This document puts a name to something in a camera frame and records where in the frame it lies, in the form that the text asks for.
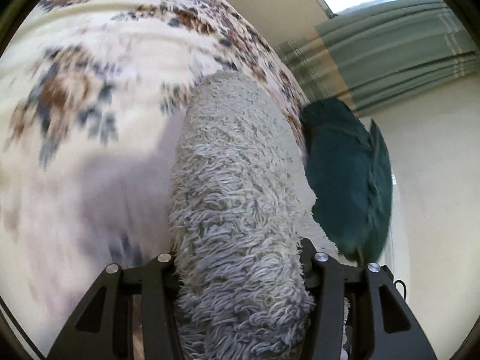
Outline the floral cream bed blanket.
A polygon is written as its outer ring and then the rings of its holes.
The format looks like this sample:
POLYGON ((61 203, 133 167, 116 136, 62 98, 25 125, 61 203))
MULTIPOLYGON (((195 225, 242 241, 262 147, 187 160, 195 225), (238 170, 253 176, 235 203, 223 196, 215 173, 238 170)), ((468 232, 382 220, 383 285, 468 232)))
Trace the floral cream bed blanket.
POLYGON ((203 77, 303 91, 226 0, 41 0, 1 56, 1 297, 42 354, 109 263, 169 250, 168 181, 203 77))

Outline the grey fluffy fleece pants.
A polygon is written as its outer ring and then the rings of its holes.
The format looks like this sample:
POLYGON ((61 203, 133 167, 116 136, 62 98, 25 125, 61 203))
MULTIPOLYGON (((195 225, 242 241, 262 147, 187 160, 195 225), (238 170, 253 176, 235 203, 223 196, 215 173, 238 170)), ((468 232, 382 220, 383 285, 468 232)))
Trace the grey fluffy fleece pants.
POLYGON ((297 359, 314 306, 299 257, 316 197, 285 116, 250 77, 217 72, 193 92, 172 170, 169 222, 187 359, 297 359))

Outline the dark green velvet cloth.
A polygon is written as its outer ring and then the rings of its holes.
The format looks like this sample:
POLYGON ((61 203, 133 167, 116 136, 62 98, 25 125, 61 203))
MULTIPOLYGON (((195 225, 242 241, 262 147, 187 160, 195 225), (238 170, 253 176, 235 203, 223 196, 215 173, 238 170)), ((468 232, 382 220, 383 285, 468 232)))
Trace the dark green velvet cloth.
POLYGON ((300 113, 313 219, 347 260, 366 267, 386 244, 391 222, 390 155, 375 122, 364 126, 336 97, 300 113))

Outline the grey green striped curtain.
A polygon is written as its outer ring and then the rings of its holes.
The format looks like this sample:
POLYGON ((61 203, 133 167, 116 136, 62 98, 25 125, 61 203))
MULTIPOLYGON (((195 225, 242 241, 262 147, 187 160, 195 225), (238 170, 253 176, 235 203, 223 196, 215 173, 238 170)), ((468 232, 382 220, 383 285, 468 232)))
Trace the grey green striped curtain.
POLYGON ((443 0, 397 0, 318 24, 277 48, 307 98, 366 114, 479 72, 479 51, 443 0))

